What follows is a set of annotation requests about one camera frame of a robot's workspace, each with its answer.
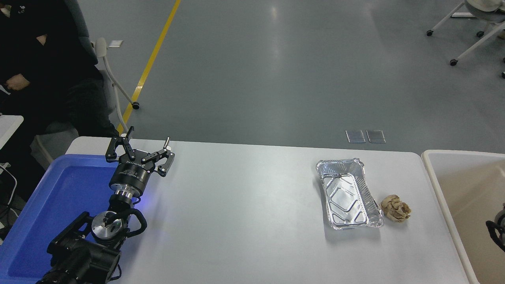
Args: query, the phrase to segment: black clothing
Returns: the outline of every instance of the black clothing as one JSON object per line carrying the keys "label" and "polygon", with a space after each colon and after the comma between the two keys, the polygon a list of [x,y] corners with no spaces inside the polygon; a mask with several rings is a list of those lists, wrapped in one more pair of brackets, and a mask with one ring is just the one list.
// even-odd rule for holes
{"label": "black clothing", "polygon": [[32,59],[32,68],[22,73],[28,81],[49,80],[53,88],[67,89],[84,78],[101,78],[94,66],[94,58],[81,45],[77,26],[64,1],[3,3],[12,5],[8,34],[22,41],[33,41],[38,36],[47,35],[43,56]]}
{"label": "black clothing", "polygon": [[[6,1],[0,13],[0,83],[22,74],[30,85],[0,102],[3,114],[22,115],[21,126],[0,150],[0,162],[18,180],[16,192],[28,200],[44,169],[30,155],[36,134],[55,120],[70,121],[79,135],[118,136],[109,121],[102,75],[84,50],[70,11],[62,0]],[[42,45],[36,37],[47,35]]]}

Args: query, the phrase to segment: crumpled brown paper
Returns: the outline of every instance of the crumpled brown paper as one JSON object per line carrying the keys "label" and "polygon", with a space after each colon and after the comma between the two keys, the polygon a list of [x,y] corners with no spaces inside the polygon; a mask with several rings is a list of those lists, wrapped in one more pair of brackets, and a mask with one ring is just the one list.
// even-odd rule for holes
{"label": "crumpled brown paper", "polygon": [[400,200],[398,195],[389,195],[382,200],[380,207],[384,210],[386,217],[394,222],[402,223],[410,217],[412,210]]}

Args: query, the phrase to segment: white cable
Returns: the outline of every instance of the white cable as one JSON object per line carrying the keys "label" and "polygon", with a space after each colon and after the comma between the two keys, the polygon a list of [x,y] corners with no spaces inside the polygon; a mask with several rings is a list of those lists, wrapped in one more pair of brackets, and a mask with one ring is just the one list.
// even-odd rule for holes
{"label": "white cable", "polygon": [[9,208],[12,212],[14,212],[14,215],[16,215],[16,217],[19,217],[18,213],[16,213],[16,211],[14,211],[14,209],[12,208]]}
{"label": "white cable", "polygon": [[2,168],[4,171],[6,171],[14,179],[14,188],[12,189],[11,198],[9,198],[9,202],[7,202],[7,205],[9,206],[11,204],[11,202],[12,202],[12,197],[14,197],[14,192],[16,191],[16,187],[18,186],[18,180],[11,174],[11,172],[9,172],[2,165],[0,165],[0,168]]}

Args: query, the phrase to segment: table surface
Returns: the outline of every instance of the table surface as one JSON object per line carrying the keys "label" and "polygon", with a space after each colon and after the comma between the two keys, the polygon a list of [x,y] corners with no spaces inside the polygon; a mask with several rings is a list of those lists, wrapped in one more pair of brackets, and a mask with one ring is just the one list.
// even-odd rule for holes
{"label": "table surface", "polygon": [[[79,137],[67,154],[103,155],[108,143]],[[154,152],[163,141],[131,144]],[[170,146],[172,168],[165,178],[150,178],[136,206],[148,228],[122,247],[118,283],[468,283],[414,153],[183,141]],[[345,231],[327,224],[316,164],[350,158],[365,164],[377,202],[397,194],[410,205],[406,223],[385,219],[379,229]]]}
{"label": "table surface", "polygon": [[23,122],[20,115],[0,115],[0,149]]}

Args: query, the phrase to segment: black pants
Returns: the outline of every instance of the black pants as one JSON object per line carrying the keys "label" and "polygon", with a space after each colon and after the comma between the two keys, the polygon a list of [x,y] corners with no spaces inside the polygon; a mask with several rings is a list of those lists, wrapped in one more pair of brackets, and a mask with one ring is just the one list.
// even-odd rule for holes
{"label": "black pants", "polygon": [[84,79],[65,91],[29,85],[8,95],[0,104],[0,112],[24,118],[0,150],[0,162],[11,164],[8,170],[18,180],[16,194],[25,201],[45,173],[31,156],[30,144],[35,135],[43,134],[51,122],[70,121],[80,136],[119,135],[109,121],[103,81],[99,79]]}

